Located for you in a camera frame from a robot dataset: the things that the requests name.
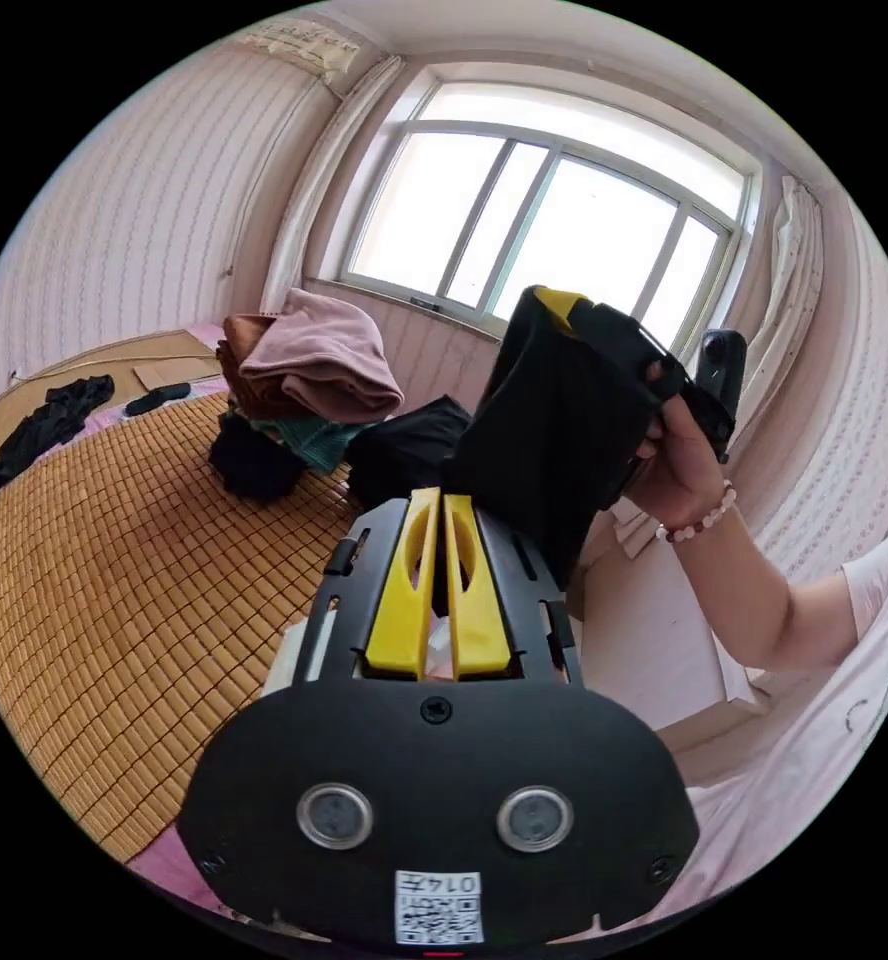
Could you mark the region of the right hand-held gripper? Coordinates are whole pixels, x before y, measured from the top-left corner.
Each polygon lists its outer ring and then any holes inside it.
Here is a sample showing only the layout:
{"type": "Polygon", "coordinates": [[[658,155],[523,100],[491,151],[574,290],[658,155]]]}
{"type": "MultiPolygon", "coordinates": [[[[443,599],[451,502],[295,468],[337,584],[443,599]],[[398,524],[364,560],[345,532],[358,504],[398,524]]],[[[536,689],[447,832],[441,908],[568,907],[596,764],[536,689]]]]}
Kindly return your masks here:
{"type": "Polygon", "coordinates": [[[584,295],[535,287],[537,301],[554,324],[600,356],[612,378],[628,395],[654,406],[680,395],[710,443],[720,464],[736,427],[738,408],[738,332],[711,329],[702,335],[697,367],[689,374],[633,318],[584,295]]]}

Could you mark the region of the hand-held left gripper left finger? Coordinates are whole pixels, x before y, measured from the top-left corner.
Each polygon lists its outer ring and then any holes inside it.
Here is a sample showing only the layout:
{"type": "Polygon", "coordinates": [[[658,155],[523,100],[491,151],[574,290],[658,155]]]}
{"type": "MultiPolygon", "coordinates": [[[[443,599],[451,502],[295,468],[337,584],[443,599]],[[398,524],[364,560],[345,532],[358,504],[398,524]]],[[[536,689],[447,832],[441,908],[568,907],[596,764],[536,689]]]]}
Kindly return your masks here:
{"type": "Polygon", "coordinates": [[[437,557],[441,493],[412,492],[396,534],[365,659],[376,673],[425,668],[437,557]]]}

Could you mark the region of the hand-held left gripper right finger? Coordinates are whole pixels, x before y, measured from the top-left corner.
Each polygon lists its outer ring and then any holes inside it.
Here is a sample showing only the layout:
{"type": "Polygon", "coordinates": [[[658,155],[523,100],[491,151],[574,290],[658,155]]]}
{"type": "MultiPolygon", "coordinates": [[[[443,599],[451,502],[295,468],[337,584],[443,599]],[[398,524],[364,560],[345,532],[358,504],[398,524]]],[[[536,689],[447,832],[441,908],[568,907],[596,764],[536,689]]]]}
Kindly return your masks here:
{"type": "Polygon", "coordinates": [[[443,497],[452,677],[504,675],[512,650],[471,498],[443,497]]]}

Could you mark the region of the person's right hand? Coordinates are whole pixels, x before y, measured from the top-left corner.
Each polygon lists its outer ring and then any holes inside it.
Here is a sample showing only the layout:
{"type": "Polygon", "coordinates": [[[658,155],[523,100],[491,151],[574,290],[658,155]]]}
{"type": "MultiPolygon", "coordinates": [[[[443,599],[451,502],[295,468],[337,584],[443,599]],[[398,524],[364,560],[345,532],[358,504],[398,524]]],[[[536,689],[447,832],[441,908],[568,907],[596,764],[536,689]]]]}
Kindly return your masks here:
{"type": "Polygon", "coordinates": [[[734,502],[710,443],[678,394],[662,405],[636,454],[639,466],[624,496],[672,537],[699,531],[734,502]]]}

